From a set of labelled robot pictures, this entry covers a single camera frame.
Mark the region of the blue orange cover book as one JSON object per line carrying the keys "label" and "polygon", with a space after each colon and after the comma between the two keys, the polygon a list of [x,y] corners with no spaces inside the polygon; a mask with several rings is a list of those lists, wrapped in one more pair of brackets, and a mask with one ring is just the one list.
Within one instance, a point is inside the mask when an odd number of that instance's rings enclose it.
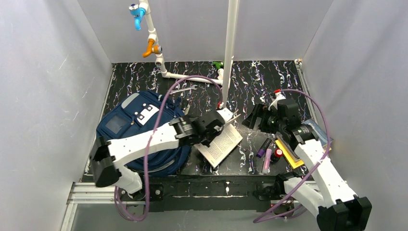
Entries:
{"label": "blue orange cover book", "polygon": [[209,147],[201,143],[194,147],[213,168],[216,168],[241,141],[241,134],[232,124],[229,124],[225,126],[220,135],[213,139]]}

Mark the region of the navy blue student backpack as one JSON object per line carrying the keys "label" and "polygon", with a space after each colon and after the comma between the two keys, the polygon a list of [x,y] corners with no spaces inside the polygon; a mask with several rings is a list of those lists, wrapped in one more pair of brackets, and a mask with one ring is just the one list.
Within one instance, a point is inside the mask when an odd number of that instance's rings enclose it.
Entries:
{"label": "navy blue student backpack", "polygon": [[[105,140],[122,139],[152,130],[164,95],[151,90],[127,96],[102,117],[96,128],[97,137]],[[174,175],[184,165],[191,147],[162,150],[148,156],[150,176]]]}

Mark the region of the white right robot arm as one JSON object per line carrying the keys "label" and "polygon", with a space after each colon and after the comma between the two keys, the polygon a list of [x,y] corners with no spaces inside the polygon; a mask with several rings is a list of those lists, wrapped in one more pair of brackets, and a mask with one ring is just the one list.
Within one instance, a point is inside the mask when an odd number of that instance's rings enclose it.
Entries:
{"label": "white right robot arm", "polygon": [[311,173],[319,191],[297,184],[300,176],[282,177],[277,183],[282,193],[292,194],[317,220],[321,231],[363,231],[367,226],[372,204],[367,197],[359,197],[339,175],[325,152],[319,134],[311,124],[302,123],[298,104],[292,99],[276,100],[271,106],[256,104],[242,124],[253,129],[257,119],[262,132],[277,135],[290,154],[301,159]]}

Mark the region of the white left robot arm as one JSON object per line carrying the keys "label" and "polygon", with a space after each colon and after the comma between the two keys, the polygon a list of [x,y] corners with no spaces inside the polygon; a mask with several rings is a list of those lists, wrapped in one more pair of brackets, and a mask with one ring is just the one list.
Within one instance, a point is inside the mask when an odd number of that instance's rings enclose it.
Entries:
{"label": "white left robot arm", "polygon": [[209,146],[232,118],[233,112],[224,108],[196,118],[182,116],[138,135],[106,141],[90,161],[94,183],[98,188],[117,186],[129,194],[147,189],[148,174],[142,181],[126,167],[128,163],[163,150]]}

